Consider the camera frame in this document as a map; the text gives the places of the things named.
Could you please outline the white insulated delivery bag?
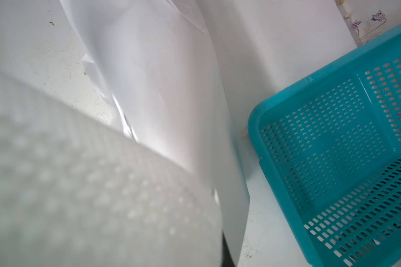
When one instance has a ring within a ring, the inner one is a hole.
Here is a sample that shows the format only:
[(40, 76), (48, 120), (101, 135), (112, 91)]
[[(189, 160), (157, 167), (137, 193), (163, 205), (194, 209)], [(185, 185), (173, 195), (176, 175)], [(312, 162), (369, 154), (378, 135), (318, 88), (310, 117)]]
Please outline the white insulated delivery bag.
[(0, 267), (235, 267), (249, 205), (198, 1), (0, 1)]

